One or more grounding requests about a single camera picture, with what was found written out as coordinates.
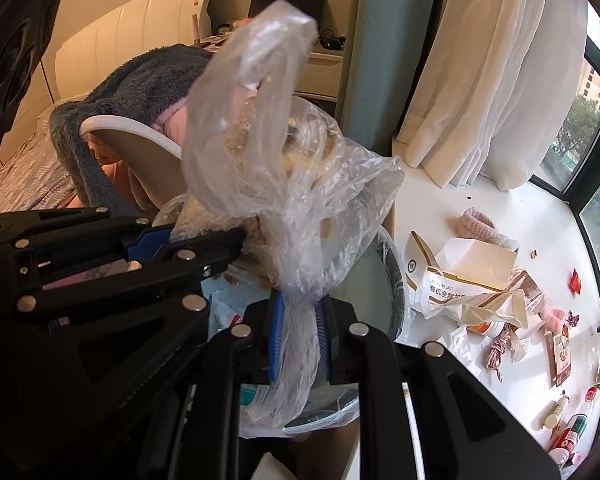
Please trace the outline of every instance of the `building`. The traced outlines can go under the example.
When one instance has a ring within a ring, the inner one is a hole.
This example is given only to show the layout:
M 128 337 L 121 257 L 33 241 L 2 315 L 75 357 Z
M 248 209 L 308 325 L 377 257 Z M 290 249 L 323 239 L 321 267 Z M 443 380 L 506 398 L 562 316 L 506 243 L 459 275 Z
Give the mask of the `building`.
M 593 70 L 586 59 L 582 60 L 577 95 L 595 101 L 597 110 L 600 112 L 600 75 Z

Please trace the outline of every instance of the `bottle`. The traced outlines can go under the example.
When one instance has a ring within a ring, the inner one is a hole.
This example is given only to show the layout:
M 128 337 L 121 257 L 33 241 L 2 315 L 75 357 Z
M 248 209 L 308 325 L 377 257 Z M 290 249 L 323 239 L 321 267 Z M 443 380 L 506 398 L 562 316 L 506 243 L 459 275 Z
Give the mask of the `bottle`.
M 546 428 L 552 430 L 558 425 L 558 422 L 560 422 L 560 418 L 562 417 L 562 414 L 564 413 L 568 403 L 569 397 L 562 396 L 562 398 L 555 405 L 554 410 L 546 416 L 546 419 L 544 420 L 544 426 Z
M 589 415 L 593 409 L 593 399 L 596 397 L 597 388 L 590 387 L 584 396 L 584 400 L 580 403 L 578 412 L 573 415 L 567 422 L 567 427 L 564 428 L 562 434 L 555 441 L 554 446 L 549 450 L 549 456 L 554 459 L 558 467 L 567 462 L 569 455 L 573 453 L 580 437 L 587 427 Z
M 497 337 L 504 328 L 504 321 L 485 321 L 477 325 L 469 325 L 466 329 L 486 337 Z

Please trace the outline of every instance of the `pink cloth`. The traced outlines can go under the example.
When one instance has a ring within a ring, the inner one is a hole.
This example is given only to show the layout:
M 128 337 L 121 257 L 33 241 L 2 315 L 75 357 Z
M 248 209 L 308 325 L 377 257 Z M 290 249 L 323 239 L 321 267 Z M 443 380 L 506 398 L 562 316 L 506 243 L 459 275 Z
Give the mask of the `pink cloth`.
M 255 89 L 238 87 L 234 91 L 232 107 L 236 115 L 240 113 L 244 102 L 258 93 Z M 183 97 L 177 103 L 163 111 L 151 126 L 154 130 L 169 137 L 179 146 L 184 145 L 187 133 L 187 98 Z
M 182 146 L 187 133 L 187 98 L 183 97 L 163 111 L 152 124 L 152 128 Z

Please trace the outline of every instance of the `food package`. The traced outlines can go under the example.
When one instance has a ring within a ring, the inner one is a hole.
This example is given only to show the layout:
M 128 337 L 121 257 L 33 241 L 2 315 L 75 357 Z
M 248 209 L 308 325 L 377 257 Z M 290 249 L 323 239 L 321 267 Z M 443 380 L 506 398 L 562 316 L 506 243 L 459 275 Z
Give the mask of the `food package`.
M 551 386 L 560 386 L 571 375 L 571 350 L 569 348 L 569 326 L 565 323 L 562 331 L 548 334 L 549 365 Z
M 544 292 L 522 266 L 511 269 L 506 289 L 522 290 L 525 295 L 526 309 L 533 314 L 540 312 L 546 303 Z
M 459 324 L 503 321 L 526 328 L 524 293 L 505 290 L 515 256 L 466 238 L 451 238 L 433 256 L 412 232 L 402 256 L 411 306 L 425 319 L 443 313 Z
M 189 195 L 172 239 L 242 226 L 240 260 L 285 307 L 278 379 L 242 412 L 243 435 L 302 412 L 320 357 L 314 305 L 376 236 L 404 177 L 397 158 L 344 138 L 293 96 L 316 37 L 314 20 L 278 0 L 234 32 L 188 97 Z

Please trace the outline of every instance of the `clear plastic bag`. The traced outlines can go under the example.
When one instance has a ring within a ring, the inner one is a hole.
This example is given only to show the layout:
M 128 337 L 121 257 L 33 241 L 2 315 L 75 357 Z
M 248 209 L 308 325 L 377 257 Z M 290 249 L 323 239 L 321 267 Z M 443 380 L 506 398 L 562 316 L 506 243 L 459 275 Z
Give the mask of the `clear plastic bag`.
M 459 326 L 453 332 L 443 335 L 438 342 L 449 350 L 474 376 L 482 370 L 471 356 L 471 346 L 466 332 L 466 325 Z
M 293 97 L 316 35 L 314 20 L 279 0 L 234 32 L 188 97 L 190 194 L 172 238 L 242 225 L 244 251 L 285 304 L 278 380 L 244 410 L 243 429 L 281 428 L 302 412 L 319 360 L 314 305 L 376 236 L 404 176 L 397 158 L 344 139 Z
M 166 204 L 163 213 L 172 208 L 173 205 Z M 394 242 L 381 227 L 347 277 L 330 295 L 351 303 L 358 320 L 382 330 L 389 338 L 406 338 L 412 313 L 406 305 L 403 276 L 404 267 Z M 230 265 L 221 276 L 203 281 L 202 290 L 211 304 L 210 338 L 219 330 L 239 322 L 249 304 L 269 298 L 271 292 L 261 280 L 234 265 Z M 284 428 L 258 428 L 248 424 L 240 427 L 240 436 L 294 436 L 349 424 L 360 413 L 357 385 L 333 386 L 318 376 L 302 413 Z M 240 405 L 243 410 L 253 402 L 258 388 L 263 387 L 242 386 Z
M 154 217 L 152 226 L 156 227 L 159 225 L 173 224 L 180 216 L 184 201 L 186 200 L 186 194 L 176 195 L 169 200 L 162 209 L 158 211 L 158 214 Z

